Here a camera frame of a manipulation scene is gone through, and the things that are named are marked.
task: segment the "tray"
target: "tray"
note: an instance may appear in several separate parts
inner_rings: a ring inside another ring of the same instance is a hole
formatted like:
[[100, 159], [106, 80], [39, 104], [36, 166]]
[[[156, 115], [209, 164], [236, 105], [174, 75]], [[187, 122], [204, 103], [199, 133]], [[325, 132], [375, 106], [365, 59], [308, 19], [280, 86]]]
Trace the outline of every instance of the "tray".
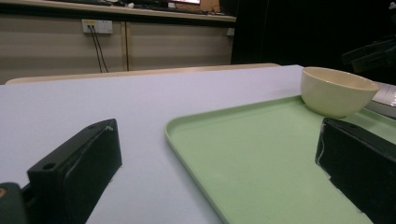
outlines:
[[[171, 120], [167, 140], [225, 223], [372, 223], [315, 164], [321, 115], [300, 96]], [[396, 143], [396, 121], [345, 121]]]

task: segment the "bowl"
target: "bowl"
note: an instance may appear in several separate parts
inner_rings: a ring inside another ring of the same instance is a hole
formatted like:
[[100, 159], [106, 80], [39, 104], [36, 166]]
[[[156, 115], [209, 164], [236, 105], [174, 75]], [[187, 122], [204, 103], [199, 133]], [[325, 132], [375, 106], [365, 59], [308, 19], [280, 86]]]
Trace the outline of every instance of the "bowl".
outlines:
[[301, 77], [301, 96], [306, 106], [335, 119], [360, 111], [379, 89], [368, 78], [330, 68], [305, 67]]

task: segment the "tabletop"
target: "tabletop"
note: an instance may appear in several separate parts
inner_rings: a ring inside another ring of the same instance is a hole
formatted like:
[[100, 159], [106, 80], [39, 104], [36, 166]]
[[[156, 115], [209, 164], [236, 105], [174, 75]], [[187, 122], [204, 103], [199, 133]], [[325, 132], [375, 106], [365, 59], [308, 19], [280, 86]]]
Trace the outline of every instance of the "tabletop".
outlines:
[[221, 223], [166, 143], [171, 119], [300, 94], [299, 65], [0, 86], [0, 182], [86, 126], [116, 119], [123, 165], [88, 223]]

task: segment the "power outlet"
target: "power outlet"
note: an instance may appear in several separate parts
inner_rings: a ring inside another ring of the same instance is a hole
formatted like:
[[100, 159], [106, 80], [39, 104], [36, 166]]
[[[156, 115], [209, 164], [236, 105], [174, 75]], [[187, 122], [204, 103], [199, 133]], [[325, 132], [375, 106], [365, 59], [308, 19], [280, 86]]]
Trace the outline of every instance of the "power outlet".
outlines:
[[82, 32], [89, 34], [91, 32], [90, 26], [97, 34], [113, 34], [112, 21], [97, 21], [97, 20], [81, 20]]

